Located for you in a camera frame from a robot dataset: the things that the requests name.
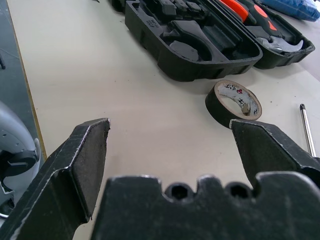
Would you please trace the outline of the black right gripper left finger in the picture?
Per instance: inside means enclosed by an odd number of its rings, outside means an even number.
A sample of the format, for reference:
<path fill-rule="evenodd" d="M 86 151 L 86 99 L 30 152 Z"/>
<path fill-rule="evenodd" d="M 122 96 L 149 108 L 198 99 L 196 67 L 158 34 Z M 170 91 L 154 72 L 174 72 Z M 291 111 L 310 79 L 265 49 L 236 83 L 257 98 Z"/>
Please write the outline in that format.
<path fill-rule="evenodd" d="M 108 118 L 77 125 L 45 161 L 0 228 L 2 240 L 71 240 L 93 215 L 104 175 Z"/>

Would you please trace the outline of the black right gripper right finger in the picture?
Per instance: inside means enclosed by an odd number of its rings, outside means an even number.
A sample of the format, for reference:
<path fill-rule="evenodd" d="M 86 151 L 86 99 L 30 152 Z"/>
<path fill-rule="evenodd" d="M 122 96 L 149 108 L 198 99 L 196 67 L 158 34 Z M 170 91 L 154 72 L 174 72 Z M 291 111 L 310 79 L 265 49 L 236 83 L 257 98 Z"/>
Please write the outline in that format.
<path fill-rule="evenodd" d="M 298 172 L 320 186 L 320 160 L 303 150 L 276 125 L 232 119 L 229 123 L 251 184 L 261 172 Z"/>

